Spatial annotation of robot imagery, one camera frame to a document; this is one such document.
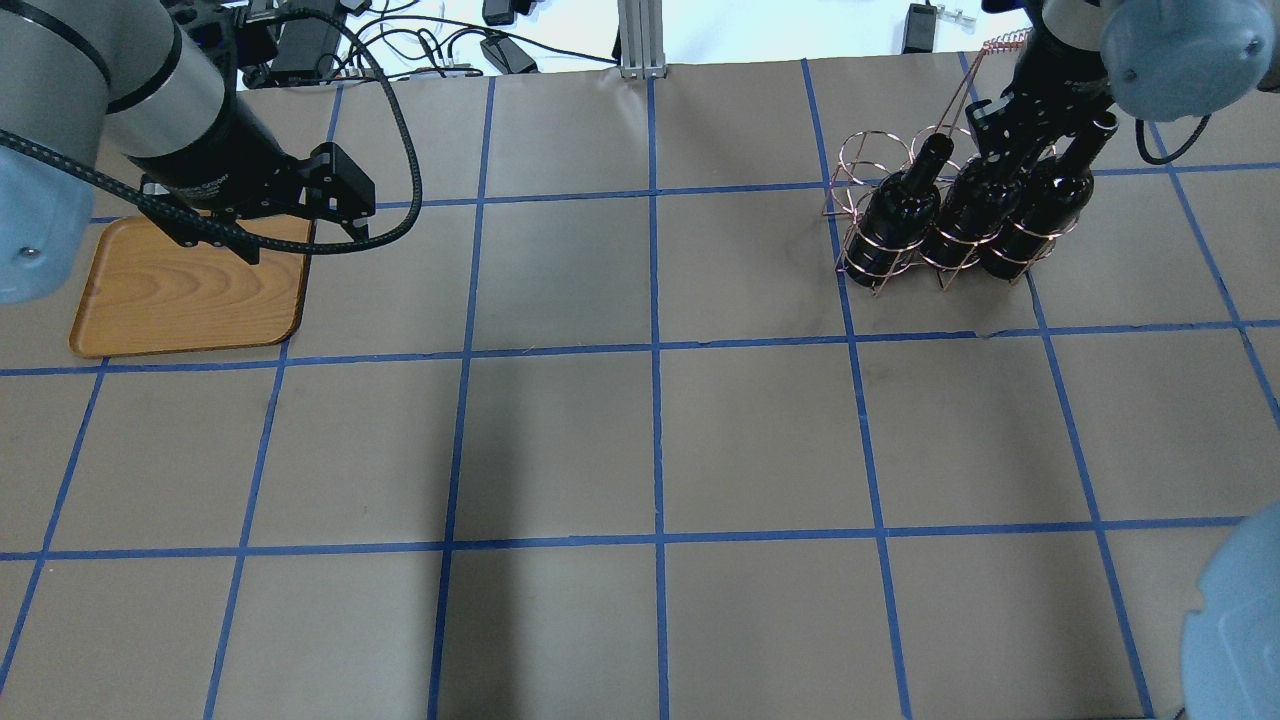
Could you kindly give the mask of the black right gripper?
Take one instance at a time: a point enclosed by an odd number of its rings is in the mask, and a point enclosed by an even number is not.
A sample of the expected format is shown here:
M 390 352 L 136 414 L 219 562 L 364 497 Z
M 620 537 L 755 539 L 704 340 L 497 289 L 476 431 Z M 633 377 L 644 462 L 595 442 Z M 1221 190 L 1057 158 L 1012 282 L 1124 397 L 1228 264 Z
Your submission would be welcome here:
M 1114 102 L 1098 50 L 1060 40 L 989 40 L 973 58 L 970 79 L 983 79 L 1004 61 L 1012 63 L 1004 90 L 965 106 L 977 145 L 977 155 L 965 165 L 968 176 L 1029 167 Z

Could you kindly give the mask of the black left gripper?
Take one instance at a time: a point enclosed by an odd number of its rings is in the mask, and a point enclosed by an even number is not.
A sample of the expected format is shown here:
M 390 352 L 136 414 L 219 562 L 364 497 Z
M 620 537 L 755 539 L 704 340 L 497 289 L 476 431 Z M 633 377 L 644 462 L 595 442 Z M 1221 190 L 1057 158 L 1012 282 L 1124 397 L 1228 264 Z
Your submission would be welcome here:
M 367 251 L 376 186 L 339 145 L 325 142 L 300 160 L 282 154 L 238 163 L 206 184 L 172 190 L 143 177 L 143 217 L 182 247 L 209 243 L 229 251 L 308 251 L 303 241 L 273 240 L 248 231 L 246 220 L 293 217 L 339 225 L 348 236 L 332 251 Z

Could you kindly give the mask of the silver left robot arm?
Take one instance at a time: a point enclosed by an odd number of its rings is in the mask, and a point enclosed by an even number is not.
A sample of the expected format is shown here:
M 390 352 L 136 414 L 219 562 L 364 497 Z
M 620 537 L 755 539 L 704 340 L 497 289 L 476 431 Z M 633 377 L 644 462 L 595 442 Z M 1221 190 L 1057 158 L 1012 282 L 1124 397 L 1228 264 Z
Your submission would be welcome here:
M 288 154 L 161 1 L 3 4 L 3 301 L 26 304 L 70 277 L 93 191 L 134 205 L 182 247 L 209 243 L 255 264 L 270 240 L 248 219 L 339 225 L 361 252 L 371 178 L 334 143 Z

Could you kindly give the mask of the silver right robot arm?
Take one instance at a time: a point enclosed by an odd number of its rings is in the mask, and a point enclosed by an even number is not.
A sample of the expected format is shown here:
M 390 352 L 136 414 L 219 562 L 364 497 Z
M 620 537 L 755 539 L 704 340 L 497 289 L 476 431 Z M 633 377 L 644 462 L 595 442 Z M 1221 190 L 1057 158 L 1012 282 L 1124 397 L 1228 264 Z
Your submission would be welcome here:
M 970 104 L 980 158 L 1029 167 L 1050 145 L 1120 108 L 1135 122 L 1140 159 L 1148 124 L 1206 122 L 1247 94 L 1277 91 L 1275 1 L 986 1 L 1021 9 L 1027 44 L 1007 87 Z

